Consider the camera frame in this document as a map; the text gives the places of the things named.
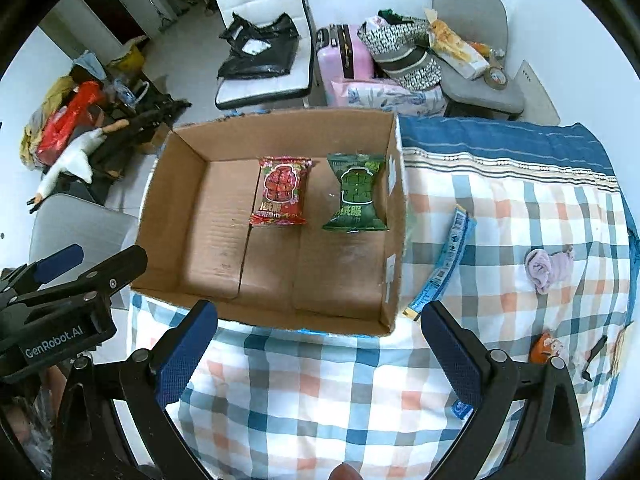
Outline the orange snack packet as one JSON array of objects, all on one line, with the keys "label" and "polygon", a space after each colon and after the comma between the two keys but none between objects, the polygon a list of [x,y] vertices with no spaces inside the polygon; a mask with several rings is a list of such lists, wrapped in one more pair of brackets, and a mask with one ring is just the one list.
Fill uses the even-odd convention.
[{"label": "orange snack packet", "polygon": [[529,351],[529,362],[534,364],[546,364],[555,356],[562,356],[564,346],[558,338],[549,332],[544,332],[533,344]]}]

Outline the purple soft cloth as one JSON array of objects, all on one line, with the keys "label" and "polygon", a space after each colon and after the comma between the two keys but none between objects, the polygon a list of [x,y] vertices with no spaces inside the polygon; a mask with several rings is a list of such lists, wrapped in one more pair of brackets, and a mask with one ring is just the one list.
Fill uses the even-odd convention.
[{"label": "purple soft cloth", "polygon": [[574,248],[568,246],[562,252],[549,254],[537,248],[525,257],[526,274],[539,295],[547,295],[552,285],[566,281],[574,269]]}]

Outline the long blue snack packet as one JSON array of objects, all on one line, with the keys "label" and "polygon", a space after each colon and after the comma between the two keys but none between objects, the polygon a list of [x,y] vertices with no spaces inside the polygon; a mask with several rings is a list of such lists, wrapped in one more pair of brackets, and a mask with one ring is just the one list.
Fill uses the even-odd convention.
[{"label": "long blue snack packet", "polygon": [[445,243],[442,244],[439,256],[431,274],[428,276],[420,292],[402,310],[411,321],[420,318],[423,309],[432,301],[437,301],[446,292],[454,270],[457,269],[465,251],[466,244],[473,234],[476,221],[460,205],[454,210]]}]

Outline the green snack packet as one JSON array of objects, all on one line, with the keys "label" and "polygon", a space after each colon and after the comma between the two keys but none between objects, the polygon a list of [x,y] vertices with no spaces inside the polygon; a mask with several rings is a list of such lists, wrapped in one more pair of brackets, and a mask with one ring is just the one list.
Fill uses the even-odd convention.
[{"label": "green snack packet", "polygon": [[374,185],[385,165],[383,154],[329,154],[340,184],[340,206],[322,229],[334,232],[387,231],[373,203]]}]

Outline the red snack packet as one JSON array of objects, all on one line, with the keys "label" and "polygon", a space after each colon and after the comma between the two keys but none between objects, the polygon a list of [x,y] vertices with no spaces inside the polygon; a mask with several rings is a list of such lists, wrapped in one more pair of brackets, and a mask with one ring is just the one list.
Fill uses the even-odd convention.
[{"label": "red snack packet", "polygon": [[262,157],[257,206],[251,226],[303,226],[304,194],[314,161],[307,157]]}]

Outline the grey plastic chair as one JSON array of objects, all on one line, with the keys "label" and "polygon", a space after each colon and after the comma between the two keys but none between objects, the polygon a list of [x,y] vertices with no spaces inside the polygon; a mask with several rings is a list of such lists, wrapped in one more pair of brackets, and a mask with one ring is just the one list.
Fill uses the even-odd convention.
[{"label": "grey plastic chair", "polygon": [[86,200],[55,194],[36,212],[29,262],[46,258],[59,250],[79,245],[84,260],[44,288],[73,281],[103,260],[134,244],[138,219]]}]

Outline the white goose plush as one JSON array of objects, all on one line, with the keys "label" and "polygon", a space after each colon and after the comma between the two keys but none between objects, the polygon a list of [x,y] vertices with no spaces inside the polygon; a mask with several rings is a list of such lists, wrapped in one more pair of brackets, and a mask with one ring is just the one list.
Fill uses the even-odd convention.
[{"label": "white goose plush", "polygon": [[61,174],[67,174],[91,184],[93,171],[89,156],[106,141],[109,134],[122,130],[129,125],[130,121],[128,119],[121,119],[111,125],[87,131],[70,142],[41,179],[35,196],[27,202],[30,207],[29,212],[33,214],[43,201],[53,194],[56,182],[58,182],[58,177]]}]

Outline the yellow clothes pile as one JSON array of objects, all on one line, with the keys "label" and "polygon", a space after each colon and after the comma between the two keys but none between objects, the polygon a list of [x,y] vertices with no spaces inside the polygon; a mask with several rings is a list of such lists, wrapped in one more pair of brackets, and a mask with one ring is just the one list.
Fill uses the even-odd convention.
[{"label": "yellow clothes pile", "polygon": [[43,129],[47,125],[48,119],[58,111],[65,98],[76,87],[71,76],[58,78],[44,96],[40,107],[30,116],[29,121],[23,129],[23,136],[20,144],[21,163],[29,170],[39,166],[36,159],[36,149],[43,137]]}]

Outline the plaid checked blanket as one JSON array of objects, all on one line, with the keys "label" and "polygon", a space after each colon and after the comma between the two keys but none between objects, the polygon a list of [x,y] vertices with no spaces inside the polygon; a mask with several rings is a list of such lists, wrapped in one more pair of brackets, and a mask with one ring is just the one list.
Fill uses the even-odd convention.
[{"label": "plaid checked blanket", "polygon": [[[518,361],[549,332],[564,346],[582,424],[595,425],[610,407],[613,348],[634,310],[639,240],[602,144],[579,124],[397,117],[407,215],[394,329],[285,330],[218,312],[201,363],[167,409],[213,476],[323,479],[343,462],[368,479],[428,475],[462,423],[418,320],[402,310],[434,269],[458,205],[476,226],[442,296],[451,315]],[[526,255],[568,246],[572,275],[539,295]],[[130,346],[152,346],[189,309],[134,291]],[[586,382],[586,357],[603,335],[608,342]]]}]

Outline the red plastic bag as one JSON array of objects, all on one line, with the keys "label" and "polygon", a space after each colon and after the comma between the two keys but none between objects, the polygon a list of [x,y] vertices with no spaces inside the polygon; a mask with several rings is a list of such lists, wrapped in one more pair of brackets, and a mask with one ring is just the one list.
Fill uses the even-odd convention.
[{"label": "red plastic bag", "polygon": [[62,110],[50,117],[44,126],[42,139],[36,149],[36,159],[43,166],[52,166],[70,143],[75,129],[96,124],[98,112],[93,106],[104,101],[101,85],[96,81],[83,82],[73,99]]}]

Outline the open cardboard box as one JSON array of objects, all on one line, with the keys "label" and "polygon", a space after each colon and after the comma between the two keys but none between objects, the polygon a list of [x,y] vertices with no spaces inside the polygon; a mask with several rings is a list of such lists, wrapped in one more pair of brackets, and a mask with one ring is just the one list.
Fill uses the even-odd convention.
[{"label": "open cardboard box", "polygon": [[407,215],[400,123],[360,108],[242,115],[171,131],[142,203],[135,292],[226,321],[385,336]]}]

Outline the floral pillow package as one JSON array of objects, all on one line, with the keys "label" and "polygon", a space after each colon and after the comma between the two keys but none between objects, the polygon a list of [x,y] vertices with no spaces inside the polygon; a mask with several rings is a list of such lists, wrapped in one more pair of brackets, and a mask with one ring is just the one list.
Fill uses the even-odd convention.
[{"label": "floral pillow package", "polygon": [[446,96],[439,84],[428,90],[408,90],[389,79],[332,80],[336,107],[366,108],[411,116],[444,114]]}]

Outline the tape roll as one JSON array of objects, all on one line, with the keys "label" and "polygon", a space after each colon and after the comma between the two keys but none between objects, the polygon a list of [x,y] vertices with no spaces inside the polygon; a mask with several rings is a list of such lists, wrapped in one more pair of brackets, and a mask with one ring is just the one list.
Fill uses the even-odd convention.
[{"label": "tape roll", "polygon": [[486,84],[495,90],[504,90],[509,83],[509,78],[500,66],[489,66],[483,74]]}]

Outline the black plastic bag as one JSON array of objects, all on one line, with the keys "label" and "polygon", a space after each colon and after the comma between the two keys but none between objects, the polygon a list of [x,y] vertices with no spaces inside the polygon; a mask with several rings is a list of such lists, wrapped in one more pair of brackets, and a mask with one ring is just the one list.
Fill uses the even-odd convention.
[{"label": "black plastic bag", "polygon": [[292,18],[282,13],[269,25],[258,27],[233,13],[231,25],[220,34],[229,46],[228,58],[218,77],[224,79],[265,79],[291,73],[299,43]]}]

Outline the yellow bread bag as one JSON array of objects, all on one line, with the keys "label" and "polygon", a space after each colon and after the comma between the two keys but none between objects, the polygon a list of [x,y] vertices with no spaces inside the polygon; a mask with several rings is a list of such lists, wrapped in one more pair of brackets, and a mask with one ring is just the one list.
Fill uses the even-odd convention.
[{"label": "yellow bread bag", "polygon": [[428,42],[431,49],[464,79],[483,76],[489,67],[490,47],[481,42],[465,41],[444,21],[434,9],[425,9],[428,23]]}]

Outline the white padded chair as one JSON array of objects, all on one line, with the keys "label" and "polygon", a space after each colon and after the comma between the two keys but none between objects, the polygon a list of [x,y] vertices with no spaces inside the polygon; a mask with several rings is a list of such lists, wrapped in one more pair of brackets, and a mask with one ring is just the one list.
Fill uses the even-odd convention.
[{"label": "white padded chair", "polygon": [[314,86],[314,38],[305,0],[216,0],[230,52],[215,105],[237,110],[299,100]]}]

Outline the patterned tote bag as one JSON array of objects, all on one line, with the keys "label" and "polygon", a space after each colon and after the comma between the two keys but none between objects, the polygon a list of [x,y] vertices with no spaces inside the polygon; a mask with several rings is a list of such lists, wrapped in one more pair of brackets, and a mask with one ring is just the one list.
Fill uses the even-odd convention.
[{"label": "patterned tote bag", "polygon": [[394,16],[394,22],[374,16],[357,32],[382,72],[411,91],[430,90],[440,84],[442,70],[431,54],[431,26],[423,18]]}]

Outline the pink suitcase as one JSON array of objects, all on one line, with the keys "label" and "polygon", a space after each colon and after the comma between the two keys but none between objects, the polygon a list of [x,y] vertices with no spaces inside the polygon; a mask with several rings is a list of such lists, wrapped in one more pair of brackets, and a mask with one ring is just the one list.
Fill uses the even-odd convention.
[{"label": "pink suitcase", "polygon": [[329,106],[336,104],[334,81],[370,79],[374,75],[373,58],[358,37],[358,30],[359,25],[331,24],[316,32],[314,46]]}]

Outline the grey office chair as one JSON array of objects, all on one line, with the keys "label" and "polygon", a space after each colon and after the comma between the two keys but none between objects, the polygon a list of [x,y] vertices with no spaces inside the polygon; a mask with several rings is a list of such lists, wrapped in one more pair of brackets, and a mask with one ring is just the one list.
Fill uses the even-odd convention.
[{"label": "grey office chair", "polygon": [[446,62],[442,66],[442,92],[447,117],[518,118],[525,108],[520,87],[506,74],[509,47],[506,8],[501,0],[432,0],[437,17],[488,63],[484,74],[462,77]]}]

